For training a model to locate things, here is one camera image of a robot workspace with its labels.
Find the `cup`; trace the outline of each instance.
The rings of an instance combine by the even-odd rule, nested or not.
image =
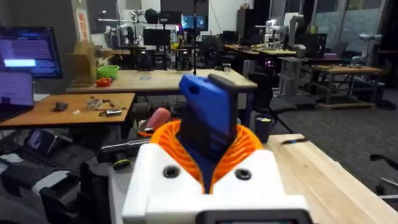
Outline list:
[[[259,114],[254,118],[254,134],[259,138],[260,142],[267,143],[272,128],[276,121],[271,115]]]

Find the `wire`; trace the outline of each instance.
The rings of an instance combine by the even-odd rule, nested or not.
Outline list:
[[[214,11],[214,7],[213,7],[213,1],[212,1],[212,0],[209,0],[209,2],[210,2],[210,5],[211,5],[211,10],[213,11],[214,18],[216,19],[217,26],[218,26],[218,28],[220,29],[220,33],[222,33],[223,30],[221,29],[220,24],[218,23],[218,19],[217,19],[217,16],[216,16],[216,12]]]

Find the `black chair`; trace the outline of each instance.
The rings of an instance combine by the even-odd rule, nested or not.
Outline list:
[[[216,44],[216,65],[221,65],[223,63],[230,63],[233,65],[237,59],[237,55],[226,54],[224,42],[220,37],[215,37]]]
[[[197,54],[199,57],[201,57],[203,60],[203,66],[199,66],[199,68],[211,68],[212,66],[210,65],[209,59],[211,58],[214,49],[215,49],[215,38],[212,35],[204,35],[203,40],[200,44],[198,44],[198,51]]]
[[[271,115],[275,121],[283,125],[289,133],[293,133],[293,131],[278,118],[278,115],[286,111],[296,110],[297,107],[286,102],[282,98],[274,97],[272,92],[273,78],[271,76],[258,72],[249,72],[248,77],[257,84],[257,89],[254,90],[252,110],[260,114]]]

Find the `office chair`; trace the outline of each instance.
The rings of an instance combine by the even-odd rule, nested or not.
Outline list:
[[[390,154],[372,154],[370,156],[371,161],[379,161],[384,160],[389,166],[393,169],[398,170],[398,154],[390,153]],[[386,192],[387,189],[393,189],[397,191],[397,194],[388,195]],[[387,180],[385,178],[380,178],[380,182],[376,185],[376,193],[379,195],[383,201],[388,203],[389,205],[398,203],[398,183]]]
[[[248,77],[249,80],[257,84],[257,89],[254,90],[252,110],[260,114],[271,115],[292,134],[293,131],[278,118],[278,115],[296,110],[297,107],[282,98],[274,97],[271,76],[258,72],[249,72]]]
[[[199,49],[197,51],[198,56],[203,57],[203,66],[198,65],[199,68],[211,68],[209,65],[209,59],[212,56],[212,53],[215,49],[214,36],[212,35],[204,35],[202,43],[199,44]]]
[[[230,63],[233,66],[237,56],[233,54],[225,54],[225,46],[221,38],[215,37],[214,41],[216,44],[216,65]]]

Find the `orange sign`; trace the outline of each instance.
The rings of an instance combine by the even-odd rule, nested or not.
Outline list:
[[[81,42],[90,41],[90,32],[88,30],[87,13],[84,9],[76,9],[76,19],[79,30],[79,38]]]

